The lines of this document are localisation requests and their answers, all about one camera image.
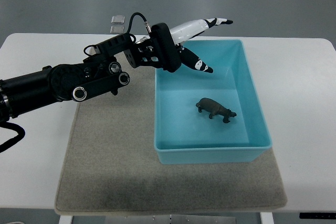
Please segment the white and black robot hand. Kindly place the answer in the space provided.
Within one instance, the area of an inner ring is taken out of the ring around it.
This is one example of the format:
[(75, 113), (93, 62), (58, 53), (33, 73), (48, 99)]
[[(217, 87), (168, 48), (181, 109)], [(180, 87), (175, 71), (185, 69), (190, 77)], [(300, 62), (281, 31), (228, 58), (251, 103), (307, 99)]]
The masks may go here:
[(213, 69), (195, 53), (183, 46), (186, 41), (200, 35), (205, 30), (219, 25), (230, 25), (233, 21), (225, 18), (197, 19), (168, 28), (167, 24), (159, 23), (151, 28), (150, 38), (158, 52), (158, 60), (162, 68), (175, 72), (182, 64), (202, 72), (212, 73)]

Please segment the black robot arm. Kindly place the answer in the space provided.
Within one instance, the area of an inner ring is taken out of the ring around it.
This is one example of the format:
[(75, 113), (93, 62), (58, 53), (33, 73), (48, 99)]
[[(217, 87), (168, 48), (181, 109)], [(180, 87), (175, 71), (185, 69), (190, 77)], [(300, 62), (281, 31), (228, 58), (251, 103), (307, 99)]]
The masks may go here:
[(134, 68), (160, 66), (141, 51), (156, 40), (159, 27), (150, 26), (141, 13), (134, 13), (131, 17), (135, 16), (140, 16), (144, 21), (150, 36), (146, 42), (136, 44), (135, 36), (128, 29), (126, 33), (91, 45), (94, 54), (87, 55), (82, 63), (45, 66), (38, 72), (1, 80), (1, 127), (17, 133), (1, 144), (1, 152), (11, 148), (25, 136), (25, 130), (21, 126), (9, 122), (11, 118), (56, 102), (81, 102), (107, 92), (117, 95), (119, 88), (129, 84), (130, 76), (122, 71), (116, 54), (130, 50), (129, 63)]

